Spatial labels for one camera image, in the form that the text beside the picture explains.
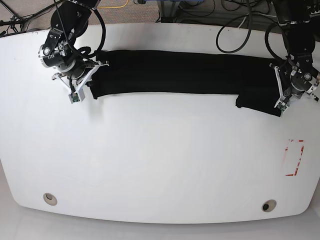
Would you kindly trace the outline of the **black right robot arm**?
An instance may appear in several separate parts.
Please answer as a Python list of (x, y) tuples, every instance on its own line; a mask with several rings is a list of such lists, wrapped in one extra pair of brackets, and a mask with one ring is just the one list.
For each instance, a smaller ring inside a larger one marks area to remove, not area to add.
[[(77, 87), (85, 84), (102, 64), (93, 60), (101, 51), (106, 40), (106, 25), (98, 11), (99, 0), (64, 0), (60, 5), (53, 2), (55, 11), (50, 20), (50, 31), (45, 43), (38, 51), (38, 57), (46, 68), (56, 68), (57, 77), (66, 77), (66, 87), (72, 97), (79, 94)], [(101, 29), (101, 40), (96, 50), (89, 46), (75, 47), (78, 37), (89, 26), (89, 18), (94, 13)]]

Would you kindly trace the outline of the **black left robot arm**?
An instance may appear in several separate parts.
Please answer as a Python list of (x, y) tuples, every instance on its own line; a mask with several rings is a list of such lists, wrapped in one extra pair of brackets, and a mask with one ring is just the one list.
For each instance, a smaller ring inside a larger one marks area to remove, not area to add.
[[(285, 111), (292, 98), (300, 99), (303, 94), (319, 100), (314, 95), (320, 85), (320, 71), (313, 67), (316, 30), (311, 15), (320, 10), (320, 3), (317, 0), (272, 0), (271, 3), (277, 22), (268, 27), (264, 40), (271, 55), (280, 63), (273, 67), (279, 89), (275, 107)], [(285, 59), (270, 48), (269, 33), (274, 27), (281, 30)]]

